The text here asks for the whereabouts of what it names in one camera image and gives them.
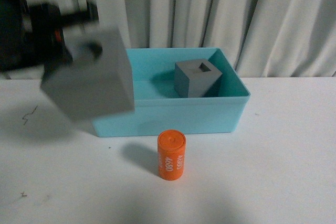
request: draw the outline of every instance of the orange can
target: orange can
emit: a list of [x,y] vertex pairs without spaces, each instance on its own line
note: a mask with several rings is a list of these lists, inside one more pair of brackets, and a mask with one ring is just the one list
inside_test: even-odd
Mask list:
[[167,130],[158,139],[159,176],[165,180],[180,178],[184,170],[186,139],[182,132]]

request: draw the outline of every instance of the red component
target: red component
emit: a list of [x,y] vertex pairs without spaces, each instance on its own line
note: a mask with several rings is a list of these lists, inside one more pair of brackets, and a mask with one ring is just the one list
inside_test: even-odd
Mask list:
[[62,42],[62,36],[60,30],[55,30],[55,37],[57,42]]

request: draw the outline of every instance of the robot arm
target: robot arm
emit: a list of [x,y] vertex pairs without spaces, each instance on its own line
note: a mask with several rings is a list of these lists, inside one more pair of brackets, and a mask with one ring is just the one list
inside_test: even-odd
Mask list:
[[96,20],[93,3],[87,3],[86,11],[61,15],[51,3],[28,6],[26,0],[0,0],[0,71],[44,65],[49,74],[71,63],[63,28]]

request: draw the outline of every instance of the curtain fold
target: curtain fold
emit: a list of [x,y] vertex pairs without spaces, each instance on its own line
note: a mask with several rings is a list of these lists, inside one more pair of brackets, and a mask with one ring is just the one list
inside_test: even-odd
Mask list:
[[242,77],[332,76],[336,0],[258,0],[237,71]]
[[118,26],[127,48],[219,47],[241,77],[336,75],[336,0],[95,1],[98,26]]

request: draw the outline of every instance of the printed number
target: printed number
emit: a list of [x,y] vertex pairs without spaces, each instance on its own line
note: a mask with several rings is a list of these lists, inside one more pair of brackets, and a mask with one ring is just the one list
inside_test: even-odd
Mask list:
[[178,158],[177,158],[177,169],[181,169],[183,166],[183,156],[180,155]]
[[173,171],[173,160],[169,157],[166,157],[165,166],[166,166],[166,171],[172,172]]

